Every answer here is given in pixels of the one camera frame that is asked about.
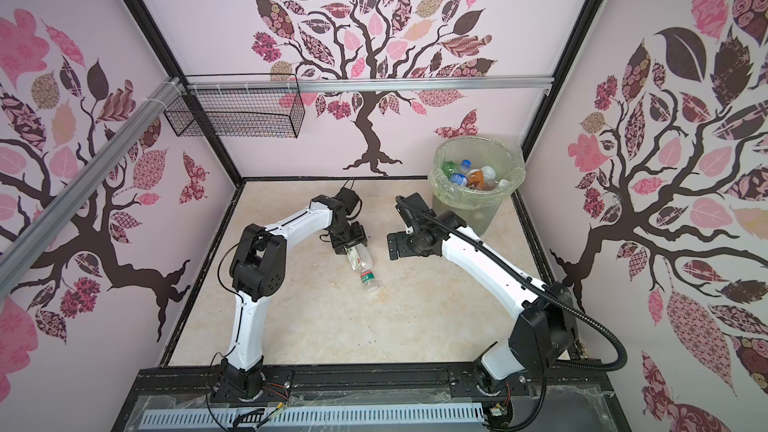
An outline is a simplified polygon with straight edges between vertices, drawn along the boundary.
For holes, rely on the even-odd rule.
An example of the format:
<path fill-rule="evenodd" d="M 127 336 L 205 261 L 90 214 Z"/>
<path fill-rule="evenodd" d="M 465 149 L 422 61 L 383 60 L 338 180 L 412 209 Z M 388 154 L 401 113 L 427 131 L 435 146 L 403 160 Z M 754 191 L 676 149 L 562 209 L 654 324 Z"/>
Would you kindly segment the clear bottle green-red cap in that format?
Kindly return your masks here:
<path fill-rule="evenodd" d="M 353 271 L 359 276 L 363 289 L 367 293 L 378 291 L 381 283 L 373 272 L 373 259 L 368 248 L 359 243 L 347 248 L 346 255 Z"/>

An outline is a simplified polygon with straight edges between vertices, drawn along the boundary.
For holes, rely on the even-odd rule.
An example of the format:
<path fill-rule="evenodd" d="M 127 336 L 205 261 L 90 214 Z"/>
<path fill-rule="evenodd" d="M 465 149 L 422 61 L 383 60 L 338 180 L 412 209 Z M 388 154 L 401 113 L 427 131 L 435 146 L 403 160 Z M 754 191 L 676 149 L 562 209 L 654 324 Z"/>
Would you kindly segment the clear Pepsi bottle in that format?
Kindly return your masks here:
<path fill-rule="evenodd" d="M 470 170 L 471 162 L 469 160 L 462 160 L 451 173 L 450 181 L 460 187 L 467 187 Z"/>

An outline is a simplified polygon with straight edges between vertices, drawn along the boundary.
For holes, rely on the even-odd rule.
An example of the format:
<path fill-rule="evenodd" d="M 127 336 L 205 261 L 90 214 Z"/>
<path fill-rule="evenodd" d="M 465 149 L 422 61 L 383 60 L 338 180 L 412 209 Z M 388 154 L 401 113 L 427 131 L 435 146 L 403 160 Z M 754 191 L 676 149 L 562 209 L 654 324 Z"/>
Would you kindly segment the orange tea bottle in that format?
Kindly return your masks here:
<path fill-rule="evenodd" d="M 481 170 L 472 170 L 468 173 L 467 187 L 473 190 L 483 190 L 485 188 L 485 179 Z"/>

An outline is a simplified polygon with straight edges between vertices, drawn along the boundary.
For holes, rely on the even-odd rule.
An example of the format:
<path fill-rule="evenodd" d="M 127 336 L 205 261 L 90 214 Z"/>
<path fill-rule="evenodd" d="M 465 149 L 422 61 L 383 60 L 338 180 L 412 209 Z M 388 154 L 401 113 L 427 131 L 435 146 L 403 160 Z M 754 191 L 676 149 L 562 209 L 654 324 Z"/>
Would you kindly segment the white bottle red cap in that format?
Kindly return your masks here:
<path fill-rule="evenodd" d="M 480 171 L 485 182 L 492 181 L 497 178 L 496 170 L 491 166 L 483 166 Z"/>

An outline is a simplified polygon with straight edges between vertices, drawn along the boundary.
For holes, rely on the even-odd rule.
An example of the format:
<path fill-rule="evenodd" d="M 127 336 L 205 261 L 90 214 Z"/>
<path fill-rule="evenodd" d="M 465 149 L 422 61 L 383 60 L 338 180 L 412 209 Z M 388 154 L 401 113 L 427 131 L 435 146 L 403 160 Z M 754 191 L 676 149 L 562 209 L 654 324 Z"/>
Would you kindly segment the green Sprite bottle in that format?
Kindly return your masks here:
<path fill-rule="evenodd" d="M 444 175 L 450 179 L 455 173 L 459 171 L 459 165 L 454 161 L 444 161 L 441 165 L 441 170 Z"/>

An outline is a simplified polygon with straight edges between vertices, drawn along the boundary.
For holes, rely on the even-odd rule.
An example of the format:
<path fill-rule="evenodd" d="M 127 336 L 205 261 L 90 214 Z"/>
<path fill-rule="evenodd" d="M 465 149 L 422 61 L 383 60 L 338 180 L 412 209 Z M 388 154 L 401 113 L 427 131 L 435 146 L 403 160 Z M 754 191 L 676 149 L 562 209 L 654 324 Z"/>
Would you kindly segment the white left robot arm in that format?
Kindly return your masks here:
<path fill-rule="evenodd" d="M 266 386 L 263 333 L 271 298 L 282 286 L 290 249 L 324 232 L 337 255 L 367 243 L 357 221 L 362 199 L 349 187 L 333 196 L 318 195 L 307 207 L 266 226 L 247 226 L 234 247 L 229 267 L 235 313 L 229 348 L 221 360 L 218 393 L 249 401 Z"/>

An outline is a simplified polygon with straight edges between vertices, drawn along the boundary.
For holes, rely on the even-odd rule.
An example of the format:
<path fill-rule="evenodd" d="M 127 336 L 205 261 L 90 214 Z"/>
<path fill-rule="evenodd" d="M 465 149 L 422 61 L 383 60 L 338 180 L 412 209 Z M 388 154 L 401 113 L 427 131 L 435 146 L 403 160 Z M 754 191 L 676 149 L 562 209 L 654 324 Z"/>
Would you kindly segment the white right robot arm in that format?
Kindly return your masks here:
<path fill-rule="evenodd" d="M 406 229 L 387 236 L 390 258 L 442 257 L 473 277 L 514 320 L 507 342 L 494 343 L 477 359 L 481 373 L 499 382 L 522 372 L 542 376 L 552 368 L 576 339 L 575 318 L 557 305 L 564 293 L 487 246 L 454 212 L 436 214 L 418 193 L 395 201 Z"/>

